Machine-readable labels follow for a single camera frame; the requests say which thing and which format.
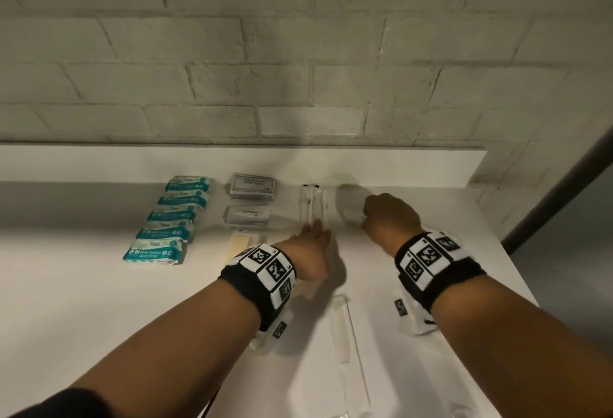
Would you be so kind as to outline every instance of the black wristband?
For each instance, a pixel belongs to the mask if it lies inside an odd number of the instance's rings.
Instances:
[[[394,259],[398,278],[428,312],[449,286],[486,272],[443,232],[423,232],[409,239]]]
[[[249,248],[221,270],[219,279],[232,284],[260,313],[260,331],[267,330],[281,312],[296,283],[292,262],[267,244]]]

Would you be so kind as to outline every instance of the fist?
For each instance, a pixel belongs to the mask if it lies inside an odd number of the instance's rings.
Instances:
[[[390,194],[368,196],[364,203],[364,215],[366,220],[362,223],[362,229],[392,257],[411,237],[424,232],[417,212]]]
[[[298,236],[278,242],[273,247],[287,255],[294,265],[296,277],[303,281],[323,281],[330,275],[326,251],[332,233],[324,230],[321,220],[304,224]]]

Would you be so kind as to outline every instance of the person's left forearm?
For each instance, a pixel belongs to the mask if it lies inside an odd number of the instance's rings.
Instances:
[[[217,280],[142,328],[72,386],[96,391],[119,416],[195,417],[259,326],[256,306]]]

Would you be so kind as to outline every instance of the teal wipes package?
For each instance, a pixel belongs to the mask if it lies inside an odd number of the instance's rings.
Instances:
[[[179,239],[136,239],[123,259],[127,262],[178,265],[182,257],[183,243]]]
[[[202,190],[206,192],[210,181],[203,176],[175,176],[166,184],[166,190]]]
[[[208,202],[208,195],[201,190],[168,190],[157,201],[158,205],[194,204],[203,209]]]
[[[193,230],[194,225],[188,220],[148,221],[136,235],[136,239],[175,238],[188,242]]]
[[[198,205],[156,205],[149,216],[148,221],[193,221],[196,213],[200,210]]]

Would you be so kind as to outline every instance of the cinder block wall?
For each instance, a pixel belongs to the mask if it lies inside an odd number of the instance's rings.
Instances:
[[[0,0],[0,139],[484,146],[506,235],[613,122],[613,0]]]

